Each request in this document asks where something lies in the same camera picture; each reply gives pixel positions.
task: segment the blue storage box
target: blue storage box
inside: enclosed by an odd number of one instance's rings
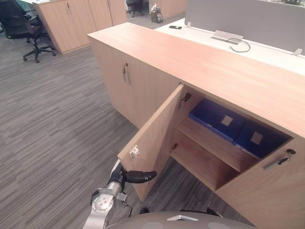
[[[208,99],[203,99],[189,117],[231,142],[246,121],[242,115]]]
[[[247,120],[233,144],[263,158],[289,139],[284,133]]]

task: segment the wooden cabinet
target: wooden cabinet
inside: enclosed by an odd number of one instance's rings
[[[296,151],[291,161],[264,167]],[[305,140],[296,138],[216,191],[259,229],[305,226]]]
[[[60,52],[81,46],[68,5],[67,0],[56,1],[52,4],[34,4],[55,48]]]
[[[108,0],[108,5],[111,12],[113,26],[127,21],[125,4],[122,0]]]
[[[88,1],[91,7],[96,30],[98,31],[113,26],[108,0],[88,0]]]
[[[68,9],[81,45],[89,44],[87,34],[95,32],[96,27],[88,0],[68,0]]]
[[[122,114],[140,127],[118,154],[126,170],[160,174],[171,156],[259,228],[304,227],[302,75],[131,23],[92,33],[90,42],[114,106],[126,106]],[[188,118],[205,97],[291,138],[257,159]],[[288,149],[296,154],[278,165]],[[141,199],[156,180],[134,185]]]
[[[184,102],[187,93],[191,98]],[[289,140],[258,161],[187,118],[204,97],[195,89],[179,85],[118,154],[125,169],[154,170],[159,174],[172,156],[258,228],[302,228],[305,140]],[[138,158],[130,156],[135,146]],[[291,161],[264,170],[287,157],[288,149],[296,151]],[[155,182],[134,185],[140,199],[145,199]]]
[[[141,128],[179,81],[110,46],[95,40],[91,45],[113,107]]]
[[[91,42],[113,107],[133,123],[134,109],[128,85],[126,54],[107,45]]]
[[[130,106],[135,111],[132,123],[141,128],[166,98],[176,89],[179,81],[142,61],[126,56]]]
[[[54,0],[33,5],[62,54],[88,45],[87,34],[127,21],[121,0]]]

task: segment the cabinet handle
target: cabinet handle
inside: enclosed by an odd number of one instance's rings
[[[125,69],[125,65],[123,65],[123,68],[122,68],[122,75],[123,75],[124,82],[126,82],[126,69]]]
[[[67,3],[67,6],[68,6],[68,10],[70,12],[70,14],[72,15],[72,12],[71,12],[71,9],[70,9],[70,5]]]
[[[69,15],[69,8],[68,8],[68,4],[66,5],[66,12],[67,12],[67,15]]]
[[[129,76],[129,71],[128,71],[128,63],[123,65],[123,69],[122,69],[122,74],[123,74],[123,78],[124,81],[128,82],[128,84],[132,84],[131,80],[130,80],[130,76]]]
[[[264,167],[264,170],[267,170],[267,169],[269,169],[269,168],[271,168],[271,167],[273,167],[273,166],[275,166],[275,165],[279,165],[279,166],[280,166],[282,163],[284,163],[284,162],[286,162],[286,161],[290,161],[292,155],[296,154],[296,152],[295,152],[293,149],[288,149],[288,150],[286,150],[286,152],[287,152],[287,154],[288,154],[288,157],[284,157],[284,158],[282,158],[282,159],[280,159],[280,160],[277,160],[277,161],[275,161],[275,162],[272,162],[272,163],[266,165],[266,166]]]

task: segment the floor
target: floor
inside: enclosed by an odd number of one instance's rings
[[[147,15],[131,18],[149,28]],[[170,23],[182,16],[164,21]],[[81,229],[90,196],[137,129],[115,111],[90,47],[65,56],[22,55],[25,40],[0,34],[0,228]],[[126,186],[133,214],[207,206],[248,223],[173,159],[142,203]],[[117,221],[128,214],[116,216]]]

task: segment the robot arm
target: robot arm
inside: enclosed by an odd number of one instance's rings
[[[91,213],[83,229],[102,229],[108,226],[115,199],[125,203],[127,195],[123,193],[125,182],[145,183],[153,179],[157,173],[124,170],[118,161],[114,168],[106,188],[97,189],[91,196]]]

